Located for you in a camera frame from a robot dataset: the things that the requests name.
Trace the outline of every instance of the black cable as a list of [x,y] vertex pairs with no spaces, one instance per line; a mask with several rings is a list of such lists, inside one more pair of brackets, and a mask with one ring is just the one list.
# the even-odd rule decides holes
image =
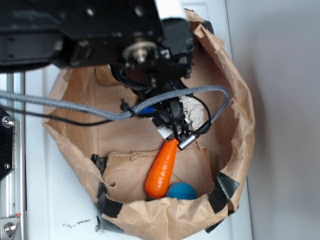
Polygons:
[[208,118],[210,119],[211,118],[211,113],[210,113],[210,110],[209,110],[209,107],[207,106],[207,104],[205,104],[204,101],[202,101],[200,98],[198,98],[196,96],[191,95],[190,97],[192,97],[195,100],[199,101],[204,106],[206,112],[208,113]]
[[9,110],[9,111],[12,111],[15,113],[23,114],[23,115],[30,115],[30,116],[39,117],[39,118],[51,119],[51,120],[60,121],[60,122],[64,122],[67,124],[72,124],[72,125],[80,126],[80,127],[92,127],[92,126],[97,126],[97,125],[113,122],[112,120],[107,119],[107,120],[102,120],[102,121],[97,121],[97,122],[85,123],[85,122],[73,121],[73,120],[70,120],[70,119],[67,119],[64,117],[60,117],[60,116],[47,115],[47,114],[41,114],[41,113],[32,112],[32,111],[20,110],[20,109],[14,108],[14,107],[4,106],[1,104],[0,104],[0,108]]
[[172,131],[173,131],[174,137],[175,137],[178,141],[180,141],[179,133],[178,133],[178,131],[177,131],[177,125],[176,125],[176,122],[175,122],[176,119],[174,119],[174,117],[171,116],[171,115],[170,115],[168,112],[166,112],[166,111],[161,111],[161,110],[155,108],[155,109],[154,109],[154,112],[157,113],[157,114],[164,115],[164,116],[166,116],[167,118],[170,119],[170,125],[171,125],[171,129],[172,129]]

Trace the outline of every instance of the black metal bracket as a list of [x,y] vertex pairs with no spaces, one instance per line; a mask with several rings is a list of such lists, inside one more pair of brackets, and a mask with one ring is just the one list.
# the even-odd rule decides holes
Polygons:
[[0,181],[13,169],[14,119],[0,108]]

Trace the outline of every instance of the paper bag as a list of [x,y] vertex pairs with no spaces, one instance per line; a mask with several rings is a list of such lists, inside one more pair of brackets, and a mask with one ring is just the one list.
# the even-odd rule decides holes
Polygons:
[[[145,183],[158,153],[110,153],[102,176],[109,198],[122,203],[147,200]],[[183,151],[177,150],[169,185],[174,183],[190,184],[198,196],[212,192],[214,181],[205,147],[195,142]]]
[[[147,118],[133,117],[93,127],[78,127],[45,120],[44,127],[57,142],[66,161],[102,217],[125,234],[145,240],[180,240],[200,230],[210,230],[228,212],[236,211],[248,174],[255,143],[255,116],[251,93],[223,49],[223,41],[211,34],[196,13],[187,11],[196,43],[195,66],[188,87],[223,85],[230,103],[210,131],[198,139],[207,148],[214,189],[196,200],[161,198],[154,201],[119,202],[108,196],[108,184],[90,160],[92,154],[158,151],[163,139]],[[217,92],[195,94],[215,112],[224,96]],[[62,70],[50,97],[120,113],[121,99],[131,106],[137,96],[118,84],[107,66]],[[95,122],[97,116],[46,108],[51,115]]]

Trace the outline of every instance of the blue ball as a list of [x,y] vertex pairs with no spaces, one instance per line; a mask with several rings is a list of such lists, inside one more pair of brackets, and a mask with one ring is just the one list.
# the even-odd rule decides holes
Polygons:
[[165,196],[173,199],[176,198],[178,200],[194,200],[198,197],[195,189],[185,182],[172,184]]

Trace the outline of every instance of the gray braided cable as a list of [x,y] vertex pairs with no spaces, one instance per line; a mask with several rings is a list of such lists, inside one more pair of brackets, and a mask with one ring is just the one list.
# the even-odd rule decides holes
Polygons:
[[[164,100],[172,99],[172,98],[183,96],[183,95],[190,95],[197,92],[212,92],[212,91],[220,91],[225,96],[224,103],[219,108],[219,110],[214,114],[214,116],[211,118],[211,122],[213,123],[217,119],[217,117],[221,114],[221,112],[225,109],[225,107],[229,102],[229,94],[227,90],[220,85],[208,85],[208,86],[186,88],[186,89],[165,92],[157,96],[150,97],[147,100],[144,100],[141,103],[137,104],[136,106],[132,107],[131,109],[134,113],[138,114],[143,109]],[[114,112],[105,111],[96,107],[74,103],[70,101],[56,100],[56,99],[51,99],[47,97],[23,95],[23,94],[17,94],[12,92],[6,92],[2,90],[0,90],[0,98],[12,100],[12,101],[37,104],[37,105],[45,105],[49,107],[56,107],[56,108],[74,110],[78,112],[84,112],[84,113],[96,115],[101,118],[109,119],[113,121],[125,120],[130,118],[133,115],[133,113],[128,110],[122,113],[114,113]]]

